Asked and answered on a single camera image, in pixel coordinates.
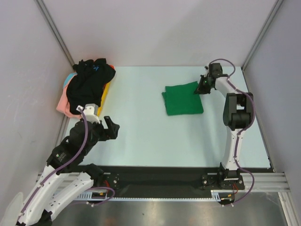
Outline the aluminium corner frame post left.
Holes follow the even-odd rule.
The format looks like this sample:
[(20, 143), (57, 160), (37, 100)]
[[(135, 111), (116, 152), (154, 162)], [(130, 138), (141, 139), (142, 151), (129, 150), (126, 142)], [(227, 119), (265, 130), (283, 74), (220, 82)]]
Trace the aluminium corner frame post left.
[(52, 32), (55, 40), (57, 41), (57, 44), (59, 45), (62, 53), (64, 54), (65, 58), (67, 59), (69, 65), (72, 67), (75, 63), (74, 60), (70, 54), (70, 51), (63, 40), (63, 37), (61, 36), (61, 33), (59, 32), (56, 23), (51, 16), (50, 11), (48, 10), (45, 2), (43, 0), (34, 0), (35, 4), (37, 5), (40, 13), (42, 14), (47, 26), (49, 27), (50, 31)]

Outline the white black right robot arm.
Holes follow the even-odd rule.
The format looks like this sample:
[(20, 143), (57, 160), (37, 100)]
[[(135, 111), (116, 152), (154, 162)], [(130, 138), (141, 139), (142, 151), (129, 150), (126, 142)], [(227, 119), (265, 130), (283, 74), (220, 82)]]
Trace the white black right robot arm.
[(194, 94), (210, 94), (211, 90), (219, 91), (225, 97), (222, 115), (223, 124), (227, 128), (227, 138), (224, 157), (216, 174), (203, 175), (204, 189), (232, 189), (243, 185), (239, 163), (240, 149), (245, 132), (255, 120), (253, 94), (239, 90), (231, 81), (234, 74), (225, 74), (219, 61), (230, 62), (226, 59), (216, 59), (205, 66), (206, 73), (200, 76), (200, 81)]

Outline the yellow t-shirt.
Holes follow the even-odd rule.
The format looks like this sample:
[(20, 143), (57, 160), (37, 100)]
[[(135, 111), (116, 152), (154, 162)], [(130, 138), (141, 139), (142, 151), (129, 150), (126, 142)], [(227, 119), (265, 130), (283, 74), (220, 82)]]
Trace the yellow t-shirt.
[(106, 100), (106, 97), (108, 95), (108, 92), (109, 92), (109, 88), (110, 88), (110, 82), (108, 82), (104, 87), (103, 87), (103, 94), (102, 94), (102, 98), (101, 98), (101, 105), (100, 107), (98, 108), (97, 110), (97, 116), (100, 116), (102, 110), (103, 110), (103, 107), (104, 107), (104, 104), (105, 104), (105, 100)]

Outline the aluminium corner frame post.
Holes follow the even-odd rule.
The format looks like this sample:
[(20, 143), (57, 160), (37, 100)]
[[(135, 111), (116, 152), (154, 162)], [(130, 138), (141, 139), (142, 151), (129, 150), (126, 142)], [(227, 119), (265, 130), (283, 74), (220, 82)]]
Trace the aluminium corner frame post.
[(260, 46), (263, 38), (265, 37), (266, 33), (268, 32), (271, 24), (273, 23), (275, 17), (277, 16), (280, 8), (282, 7), (284, 3), (284, 0), (277, 0), (275, 1), (275, 4), (273, 5), (271, 11), (269, 12), (265, 22), (263, 23), (263, 26), (259, 32), (259, 34), (257, 35), (255, 42), (253, 43), (250, 51), (248, 52), (242, 66), (241, 69), (244, 72), (247, 68), (247, 66), (249, 65), (251, 59), (253, 58), (253, 55), (256, 53), (258, 47)]
[(37, 5), (40, 13), (42, 14), (47, 26), (49, 27), (50, 31), (52, 32), (55, 40), (57, 41), (57, 44), (59, 45), (62, 53), (64, 54), (65, 58), (67, 59), (69, 65), (72, 67), (75, 63), (74, 60), (70, 54), (70, 51), (63, 40), (63, 37), (61, 36), (61, 33), (59, 32), (56, 23), (51, 16), (50, 11), (48, 10), (45, 2), (43, 0), (34, 0), (35, 4)]

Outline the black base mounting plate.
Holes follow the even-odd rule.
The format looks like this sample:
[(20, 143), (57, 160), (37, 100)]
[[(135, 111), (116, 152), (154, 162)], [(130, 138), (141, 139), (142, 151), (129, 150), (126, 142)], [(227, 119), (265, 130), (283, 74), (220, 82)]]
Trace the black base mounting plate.
[[(219, 167), (125, 167), (125, 166), (99, 166), (103, 171), (100, 179), (94, 183), (94, 187), (108, 186), (113, 189), (112, 194), (125, 196), (133, 193), (150, 195), (151, 193), (175, 194), (176, 192), (188, 192), (200, 194), (200, 191), (232, 189), (204, 189), (202, 185), (203, 175), (216, 174)], [(243, 185), (236, 186), (239, 191), (244, 191), (246, 179)]]

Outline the light blue t-shirt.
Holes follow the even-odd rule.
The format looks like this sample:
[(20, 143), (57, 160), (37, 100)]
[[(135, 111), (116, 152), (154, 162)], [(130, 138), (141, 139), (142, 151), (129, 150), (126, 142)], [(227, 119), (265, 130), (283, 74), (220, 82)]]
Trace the light blue t-shirt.
[(70, 73), (64, 81), (63, 88), (66, 87), (69, 84), (70, 80), (76, 75), (77, 73)]

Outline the aluminium front rail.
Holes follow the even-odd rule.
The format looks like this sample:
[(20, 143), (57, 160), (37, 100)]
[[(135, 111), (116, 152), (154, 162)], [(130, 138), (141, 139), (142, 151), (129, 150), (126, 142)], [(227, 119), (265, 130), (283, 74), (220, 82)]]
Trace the aluminium front rail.
[[(71, 174), (53, 174), (50, 178), (40, 176), (37, 186), (38, 188), (48, 189), (49, 192), (54, 193), (57, 189), (63, 189), (67, 186), (71, 186), (73, 189), (83, 188), (85, 191), (100, 190), (104, 192), (106, 190), (113, 190), (108, 186), (94, 187), (94, 183), (97, 179), (103, 175), (89, 175), (88, 173), (71, 173)], [(247, 173), (241, 174), (241, 177), (246, 179), (245, 189), (247, 191), (282, 191), (288, 189), (288, 184), (284, 174), (277, 173), (256, 173), (250, 175)], [(232, 191), (239, 191), (237, 188), (233, 188)]]

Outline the green t-shirt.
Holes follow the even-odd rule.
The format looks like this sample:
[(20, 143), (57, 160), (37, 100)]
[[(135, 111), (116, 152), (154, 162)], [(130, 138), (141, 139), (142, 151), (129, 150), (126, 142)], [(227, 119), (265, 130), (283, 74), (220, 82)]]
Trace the green t-shirt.
[(202, 114), (204, 108), (200, 96), (194, 91), (198, 87), (196, 81), (176, 86), (165, 86), (161, 93), (168, 116)]

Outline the aluminium corner frame post right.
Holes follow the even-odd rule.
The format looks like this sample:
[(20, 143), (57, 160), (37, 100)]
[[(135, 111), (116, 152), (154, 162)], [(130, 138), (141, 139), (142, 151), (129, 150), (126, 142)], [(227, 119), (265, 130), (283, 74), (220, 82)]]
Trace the aluminium corner frame post right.
[(282, 7), (284, 3), (284, 0), (277, 0), (275, 1), (275, 4), (273, 5), (271, 11), (269, 12), (265, 22), (263, 23), (263, 26), (259, 32), (259, 34), (257, 35), (255, 42), (253, 43), (250, 51), (248, 52), (242, 66), (241, 69), (244, 72), (247, 68), (247, 66), (249, 65), (251, 59), (253, 58), (253, 55), (256, 53), (258, 47), (260, 46), (263, 38), (265, 37), (266, 33), (268, 32), (271, 24), (273, 23), (275, 17), (277, 16), (280, 8)]

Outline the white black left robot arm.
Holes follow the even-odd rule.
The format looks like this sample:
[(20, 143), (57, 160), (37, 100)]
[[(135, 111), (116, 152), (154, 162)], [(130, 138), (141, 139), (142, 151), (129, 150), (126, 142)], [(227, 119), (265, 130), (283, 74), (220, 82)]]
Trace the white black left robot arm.
[(61, 183), (83, 162), (90, 150), (102, 141), (114, 140), (120, 126), (106, 116), (107, 127), (97, 116), (97, 105), (77, 106), (81, 119), (70, 130), (47, 159), (44, 170), (18, 214), (17, 226), (50, 226), (57, 216), (80, 194), (99, 190), (101, 201), (110, 201), (115, 190), (105, 178), (104, 171), (91, 163), (84, 167), (76, 179), (59, 193)]

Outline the pink t-shirt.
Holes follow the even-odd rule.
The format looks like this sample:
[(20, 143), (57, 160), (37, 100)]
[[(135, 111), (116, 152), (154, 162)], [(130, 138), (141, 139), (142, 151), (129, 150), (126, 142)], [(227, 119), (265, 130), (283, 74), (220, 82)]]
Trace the pink t-shirt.
[(68, 101), (67, 95), (66, 95), (66, 91), (67, 91), (67, 86), (64, 87), (62, 95), (60, 97), (60, 100), (58, 102), (58, 105), (56, 107), (56, 110), (63, 113), (65, 116), (67, 116), (68, 118), (77, 118), (77, 119), (81, 119), (81, 115), (75, 115), (72, 114), (70, 112), (70, 103)]

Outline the black t-shirt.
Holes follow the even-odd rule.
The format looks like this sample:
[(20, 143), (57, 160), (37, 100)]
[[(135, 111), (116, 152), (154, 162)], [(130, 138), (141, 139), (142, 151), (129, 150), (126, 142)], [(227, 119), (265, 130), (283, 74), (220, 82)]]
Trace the black t-shirt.
[(67, 86), (66, 96), (70, 112), (79, 115), (77, 107), (87, 104), (101, 106), (104, 86), (115, 77), (116, 71), (105, 58), (81, 60), (73, 65), (77, 73)]

